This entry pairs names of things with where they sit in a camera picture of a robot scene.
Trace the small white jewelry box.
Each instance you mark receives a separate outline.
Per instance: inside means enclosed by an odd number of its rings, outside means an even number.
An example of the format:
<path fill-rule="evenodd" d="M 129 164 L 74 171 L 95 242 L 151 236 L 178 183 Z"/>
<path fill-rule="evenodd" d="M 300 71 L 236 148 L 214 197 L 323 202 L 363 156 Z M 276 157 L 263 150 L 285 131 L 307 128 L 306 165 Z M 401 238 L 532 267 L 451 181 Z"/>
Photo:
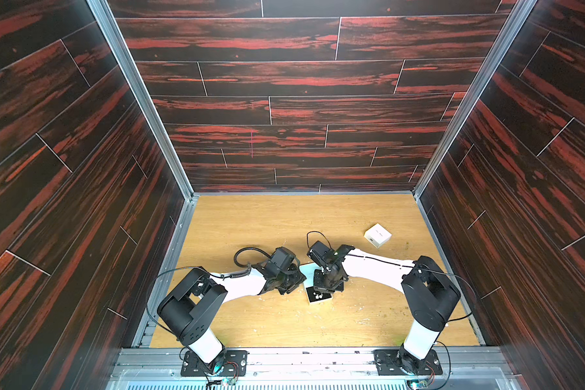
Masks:
<path fill-rule="evenodd" d="M 382 225 L 375 224 L 364 232 L 364 237 L 375 248 L 380 248 L 392 238 L 392 234 Z"/>

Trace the mint drawer-style jewelry box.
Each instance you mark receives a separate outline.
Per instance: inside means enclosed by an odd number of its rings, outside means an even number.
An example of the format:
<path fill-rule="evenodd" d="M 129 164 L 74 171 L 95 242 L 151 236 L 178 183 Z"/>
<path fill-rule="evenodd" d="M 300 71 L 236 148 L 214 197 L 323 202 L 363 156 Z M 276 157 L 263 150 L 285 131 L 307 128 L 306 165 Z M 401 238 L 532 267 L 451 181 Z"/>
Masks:
<path fill-rule="evenodd" d="M 320 269 L 320 267 L 315 263 L 308 263 L 308 264 L 300 266 L 300 271 L 306 277 L 306 280 L 310 284 L 313 284 L 315 271 L 319 270 L 319 269 Z"/>

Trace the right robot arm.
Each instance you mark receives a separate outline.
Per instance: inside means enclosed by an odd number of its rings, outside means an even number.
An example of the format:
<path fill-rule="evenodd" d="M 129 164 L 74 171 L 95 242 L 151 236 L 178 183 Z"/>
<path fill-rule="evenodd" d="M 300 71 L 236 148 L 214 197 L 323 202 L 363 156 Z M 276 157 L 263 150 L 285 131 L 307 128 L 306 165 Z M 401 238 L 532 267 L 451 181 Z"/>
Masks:
<path fill-rule="evenodd" d="M 364 252 L 351 245 L 336 250 L 317 241 L 307 256 L 319 267 L 313 287 L 322 293 L 344 290 L 350 278 L 362 278 L 403 293 L 412 327 L 400 347 L 401 362 L 424 362 L 461 300 L 461 293 L 436 262 L 427 256 L 398 260 Z"/>

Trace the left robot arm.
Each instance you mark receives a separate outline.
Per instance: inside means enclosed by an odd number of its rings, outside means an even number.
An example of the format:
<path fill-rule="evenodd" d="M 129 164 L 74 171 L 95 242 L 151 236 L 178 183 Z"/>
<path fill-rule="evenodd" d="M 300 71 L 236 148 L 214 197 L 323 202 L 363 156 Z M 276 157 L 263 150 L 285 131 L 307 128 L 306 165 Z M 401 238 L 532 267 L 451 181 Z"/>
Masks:
<path fill-rule="evenodd" d="M 157 314 L 177 341 L 213 371 L 223 365 L 225 347 L 211 325 L 224 303 L 274 290 L 289 294 L 305 280 L 295 264 L 276 275 L 259 266 L 228 274 L 195 267 L 159 303 Z"/>

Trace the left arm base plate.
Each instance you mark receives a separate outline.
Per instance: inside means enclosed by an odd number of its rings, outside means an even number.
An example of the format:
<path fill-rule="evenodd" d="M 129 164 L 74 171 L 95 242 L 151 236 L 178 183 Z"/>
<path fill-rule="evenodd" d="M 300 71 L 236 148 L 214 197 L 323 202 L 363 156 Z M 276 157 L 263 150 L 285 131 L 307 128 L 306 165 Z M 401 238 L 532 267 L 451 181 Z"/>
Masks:
<path fill-rule="evenodd" d="M 247 350 L 224 349 L 212 362 L 207 363 L 191 349 L 187 349 L 183 357 L 180 376 L 190 378 L 207 375 L 238 378 L 245 376 L 247 360 Z"/>

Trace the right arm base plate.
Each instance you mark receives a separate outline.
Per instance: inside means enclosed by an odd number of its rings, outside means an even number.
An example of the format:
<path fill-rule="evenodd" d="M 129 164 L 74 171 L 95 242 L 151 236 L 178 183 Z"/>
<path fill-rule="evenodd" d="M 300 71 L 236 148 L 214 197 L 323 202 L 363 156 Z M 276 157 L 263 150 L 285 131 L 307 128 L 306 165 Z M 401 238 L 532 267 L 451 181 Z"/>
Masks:
<path fill-rule="evenodd" d="M 373 351 L 373 357 L 380 376 L 436 376 L 443 374 L 440 359 L 434 349 L 431 349 L 423 360 L 400 349 L 376 349 Z"/>

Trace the aluminium floor rail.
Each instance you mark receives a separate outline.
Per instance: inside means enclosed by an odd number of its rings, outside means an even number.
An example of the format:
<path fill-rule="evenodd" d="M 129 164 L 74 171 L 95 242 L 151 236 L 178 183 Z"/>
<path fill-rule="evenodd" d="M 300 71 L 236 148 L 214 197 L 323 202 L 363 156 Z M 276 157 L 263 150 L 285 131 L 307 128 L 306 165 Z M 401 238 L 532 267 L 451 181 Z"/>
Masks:
<path fill-rule="evenodd" d="M 153 280 L 151 290 L 147 296 L 146 306 L 135 332 L 134 338 L 131 341 L 130 347 L 132 349 L 149 348 L 154 331 L 161 329 L 162 323 L 159 320 L 159 315 L 156 309 L 164 296 L 167 294 L 168 288 L 172 282 L 172 276 L 176 272 L 177 264 L 180 259 L 180 252 L 187 237 L 188 228 L 193 218 L 196 206 L 198 203 L 198 196 L 192 200 L 187 201 L 180 212 L 176 225 L 172 231 L 172 237 L 167 247 L 167 252 L 158 269 L 158 274 Z"/>

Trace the front aluminium frame rail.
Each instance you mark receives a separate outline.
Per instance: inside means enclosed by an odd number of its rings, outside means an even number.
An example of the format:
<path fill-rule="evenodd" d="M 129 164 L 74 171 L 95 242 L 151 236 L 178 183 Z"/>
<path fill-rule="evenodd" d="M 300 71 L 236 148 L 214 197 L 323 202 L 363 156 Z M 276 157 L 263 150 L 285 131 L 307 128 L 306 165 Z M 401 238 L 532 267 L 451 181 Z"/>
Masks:
<path fill-rule="evenodd" d="M 401 375 L 390 349 L 248 348 L 219 375 L 184 377 L 179 349 L 124 349 L 108 389 L 523 389 L 497 347 L 435 347 L 440 367 Z"/>

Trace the aluminium corner frame post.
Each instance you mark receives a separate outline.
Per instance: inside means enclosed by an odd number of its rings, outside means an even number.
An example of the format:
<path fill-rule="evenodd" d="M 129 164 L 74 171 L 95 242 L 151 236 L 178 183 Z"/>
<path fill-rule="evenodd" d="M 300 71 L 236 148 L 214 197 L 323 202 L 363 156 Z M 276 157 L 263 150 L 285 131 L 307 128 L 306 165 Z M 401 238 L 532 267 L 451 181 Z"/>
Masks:
<path fill-rule="evenodd" d="M 146 123 L 153 133 L 154 139 L 158 143 L 159 149 L 167 165 L 170 167 L 182 195 L 186 200 L 191 201 L 194 195 L 193 187 L 182 167 L 171 138 L 163 125 L 159 112 L 156 110 L 153 99 L 146 88 L 141 73 L 139 73 L 136 62 L 130 53 L 108 2 L 103 0 L 87 0 L 86 3 L 126 79 L 138 107 L 143 113 Z"/>

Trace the aluminium right corner post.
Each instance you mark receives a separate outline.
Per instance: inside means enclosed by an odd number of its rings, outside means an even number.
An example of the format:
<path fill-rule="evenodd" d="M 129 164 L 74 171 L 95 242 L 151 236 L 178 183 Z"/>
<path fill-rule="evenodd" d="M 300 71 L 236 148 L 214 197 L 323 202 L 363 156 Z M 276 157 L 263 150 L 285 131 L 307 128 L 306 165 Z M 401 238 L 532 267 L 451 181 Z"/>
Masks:
<path fill-rule="evenodd" d="M 437 169 L 440 167 L 442 160 L 449 152 L 448 150 L 456 140 L 463 125 L 469 118 L 470 113 L 479 101 L 482 93 L 485 91 L 489 81 L 492 79 L 495 71 L 497 71 L 497 68 L 500 66 L 515 38 L 518 36 L 518 33 L 524 26 L 528 16 L 531 14 L 534 6 L 536 6 L 536 3 L 536 0 L 520 0 L 516 2 L 487 57 L 483 61 L 481 69 L 478 71 L 473 83 L 466 92 L 464 99 L 456 110 L 454 117 L 451 119 L 445 135 L 441 138 L 440 144 L 436 148 L 429 164 L 427 164 L 426 170 L 422 174 L 417 185 L 414 187 L 413 195 L 417 203 L 420 203 L 420 199 L 422 198 L 425 189 Z"/>

